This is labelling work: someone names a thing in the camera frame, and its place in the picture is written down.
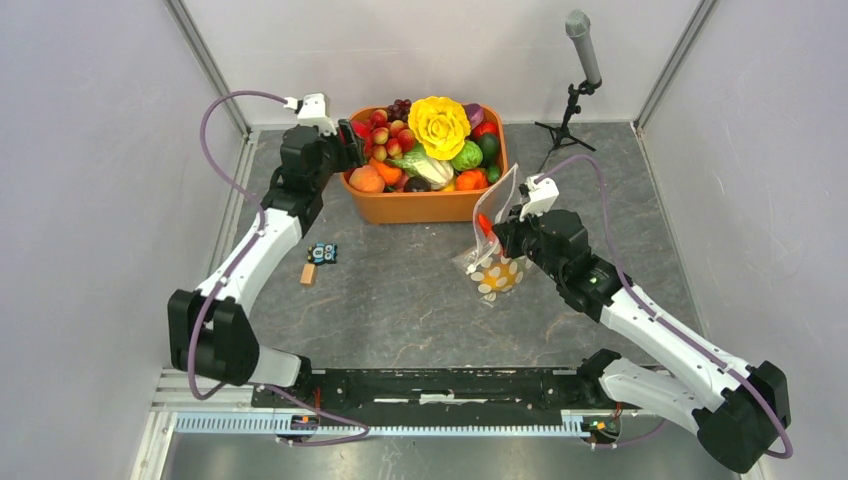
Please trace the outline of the red toy chili pepper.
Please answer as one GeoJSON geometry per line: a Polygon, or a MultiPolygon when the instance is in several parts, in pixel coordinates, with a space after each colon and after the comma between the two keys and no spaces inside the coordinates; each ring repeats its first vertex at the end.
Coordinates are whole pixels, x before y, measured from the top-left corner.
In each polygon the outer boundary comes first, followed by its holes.
{"type": "Polygon", "coordinates": [[[483,213],[478,213],[476,220],[483,238],[486,241],[495,241],[497,236],[493,233],[493,224],[488,216],[483,213]]]}

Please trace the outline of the yellow toy mango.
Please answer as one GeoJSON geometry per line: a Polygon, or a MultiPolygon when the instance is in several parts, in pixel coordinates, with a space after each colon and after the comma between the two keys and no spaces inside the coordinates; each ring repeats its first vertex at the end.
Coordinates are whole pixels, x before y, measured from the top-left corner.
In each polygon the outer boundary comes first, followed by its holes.
{"type": "Polygon", "coordinates": [[[522,279],[522,276],[518,264],[510,262],[484,267],[481,271],[475,272],[472,279],[477,283],[479,293],[490,294],[512,289],[522,279]]]}

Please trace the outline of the clear polka-dot zip bag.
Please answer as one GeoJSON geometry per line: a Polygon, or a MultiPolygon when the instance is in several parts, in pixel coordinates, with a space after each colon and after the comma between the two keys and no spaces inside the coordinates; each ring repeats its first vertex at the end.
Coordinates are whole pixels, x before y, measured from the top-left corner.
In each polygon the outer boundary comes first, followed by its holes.
{"type": "Polygon", "coordinates": [[[526,280],[531,273],[533,264],[526,257],[507,257],[503,253],[498,239],[495,241],[486,241],[477,225],[476,216],[478,213],[487,215],[493,226],[496,223],[505,221],[510,208],[521,200],[519,185],[524,179],[525,176],[519,166],[513,165],[502,174],[497,183],[490,186],[481,195],[472,210],[471,218],[475,244],[453,259],[453,263],[458,270],[473,284],[473,289],[478,295],[479,301],[489,306],[493,306],[499,297],[503,297],[515,290],[523,280],[526,280]],[[516,262],[518,264],[522,276],[522,279],[512,289],[490,294],[481,294],[477,291],[477,283],[472,279],[472,275],[475,272],[481,271],[484,267],[492,264],[507,264],[510,262],[516,262]]]}

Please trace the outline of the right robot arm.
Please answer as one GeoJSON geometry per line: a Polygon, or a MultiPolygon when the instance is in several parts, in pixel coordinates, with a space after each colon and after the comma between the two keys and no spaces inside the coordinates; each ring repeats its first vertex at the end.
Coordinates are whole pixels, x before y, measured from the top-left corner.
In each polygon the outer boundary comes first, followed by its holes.
{"type": "Polygon", "coordinates": [[[692,433],[718,463],[749,472],[764,456],[793,450],[788,380],[774,363],[754,366],[712,344],[660,308],[613,263],[592,251],[579,215],[512,216],[492,228],[510,258],[532,261],[574,311],[654,358],[664,373],[600,350],[581,367],[580,400],[637,406],[692,433]]]}

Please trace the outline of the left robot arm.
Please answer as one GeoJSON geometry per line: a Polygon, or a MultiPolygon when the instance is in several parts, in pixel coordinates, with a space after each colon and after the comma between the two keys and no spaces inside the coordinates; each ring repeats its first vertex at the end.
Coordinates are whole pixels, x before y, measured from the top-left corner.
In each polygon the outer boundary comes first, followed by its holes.
{"type": "Polygon", "coordinates": [[[271,273],[315,222],[330,178],[364,164],[363,146],[347,120],[328,135],[302,125],[284,132],[281,162],[248,232],[209,278],[168,300],[175,368],[234,386],[275,385],[290,407],[312,399],[309,359],[261,345],[248,316],[271,273]]]}

